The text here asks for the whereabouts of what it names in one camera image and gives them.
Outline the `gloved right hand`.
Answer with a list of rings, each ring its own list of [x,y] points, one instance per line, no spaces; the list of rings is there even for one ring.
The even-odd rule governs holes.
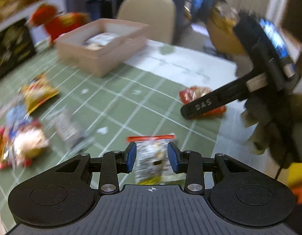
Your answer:
[[[302,93],[265,98],[252,95],[245,108],[241,113],[244,126],[257,124],[248,139],[255,154],[269,149],[274,161],[285,169],[302,162]]]

